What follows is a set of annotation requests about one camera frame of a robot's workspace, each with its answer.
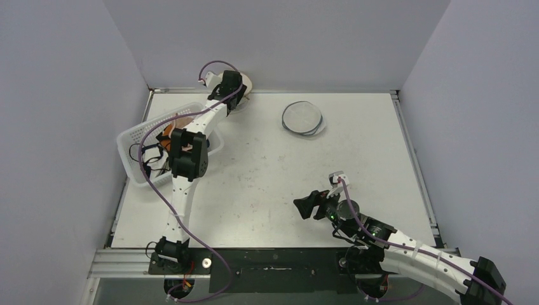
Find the beige lace bra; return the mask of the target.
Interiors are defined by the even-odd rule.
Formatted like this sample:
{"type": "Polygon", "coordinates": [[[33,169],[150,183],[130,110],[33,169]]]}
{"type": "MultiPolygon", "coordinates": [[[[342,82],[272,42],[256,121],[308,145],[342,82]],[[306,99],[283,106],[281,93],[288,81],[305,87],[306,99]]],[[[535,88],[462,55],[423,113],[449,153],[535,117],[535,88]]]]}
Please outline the beige lace bra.
{"type": "Polygon", "coordinates": [[[190,124],[191,122],[193,121],[193,117],[192,116],[182,116],[180,117],[178,115],[178,117],[176,119],[174,119],[172,121],[172,129],[183,129],[185,128],[188,124],[190,124]]]}

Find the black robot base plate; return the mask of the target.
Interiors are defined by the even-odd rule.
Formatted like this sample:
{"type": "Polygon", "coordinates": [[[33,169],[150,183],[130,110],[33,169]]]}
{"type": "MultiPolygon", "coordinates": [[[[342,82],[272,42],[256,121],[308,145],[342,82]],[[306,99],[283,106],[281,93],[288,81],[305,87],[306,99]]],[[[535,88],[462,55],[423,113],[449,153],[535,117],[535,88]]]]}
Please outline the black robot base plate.
{"type": "Polygon", "coordinates": [[[190,292],[353,294],[359,287],[386,283],[378,259],[357,249],[244,248],[220,249],[222,258],[204,248],[192,248],[178,264],[151,254],[147,272],[163,275],[167,288],[187,281],[190,292]]]}

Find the white mesh bag beige trim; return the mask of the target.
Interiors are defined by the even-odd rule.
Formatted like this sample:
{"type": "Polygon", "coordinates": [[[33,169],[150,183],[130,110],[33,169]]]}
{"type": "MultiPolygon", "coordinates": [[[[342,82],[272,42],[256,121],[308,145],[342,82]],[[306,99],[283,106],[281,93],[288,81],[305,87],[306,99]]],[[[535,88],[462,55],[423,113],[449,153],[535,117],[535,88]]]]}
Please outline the white mesh bag beige trim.
{"type": "Polygon", "coordinates": [[[238,114],[239,112],[246,110],[250,102],[249,95],[253,89],[253,82],[245,73],[241,72],[240,74],[242,76],[242,83],[246,87],[246,90],[243,93],[242,99],[238,102],[236,108],[231,111],[230,114],[238,114]]]}

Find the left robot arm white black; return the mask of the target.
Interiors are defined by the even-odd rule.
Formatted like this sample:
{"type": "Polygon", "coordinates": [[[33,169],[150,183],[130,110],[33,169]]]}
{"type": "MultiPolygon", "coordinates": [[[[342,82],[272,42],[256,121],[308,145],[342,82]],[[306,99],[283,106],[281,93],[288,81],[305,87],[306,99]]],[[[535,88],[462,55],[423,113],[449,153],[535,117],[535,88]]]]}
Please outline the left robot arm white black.
{"type": "Polygon", "coordinates": [[[207,138],[236,109],[246,89],[240,72],[224,71],[222,81],[208,96],[205,107],[186,126],[175,126],[170,130],[168,161],[172,199],[167,201],[170,215],[155,252],[173,273],[183,273],[191,264],[189,216],[197,183],[208,169],[207,138]]]}

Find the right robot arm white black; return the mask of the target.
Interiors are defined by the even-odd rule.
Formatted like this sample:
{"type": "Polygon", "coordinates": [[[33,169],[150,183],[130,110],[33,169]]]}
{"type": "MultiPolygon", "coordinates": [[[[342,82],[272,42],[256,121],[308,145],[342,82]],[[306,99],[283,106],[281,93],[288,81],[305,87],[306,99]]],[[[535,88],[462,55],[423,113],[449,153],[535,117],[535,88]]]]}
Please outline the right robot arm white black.
{"type": "Polygon", "coordinates": [[[493,261],[476,260],[430,247],[359,212],[353,200],[330,191],[294,199],[302,219],[327,219],[334,238],[351,245],[349,271],[398,274],[437,290],[458,304],[508,304],[507,284],[493,261]]]}

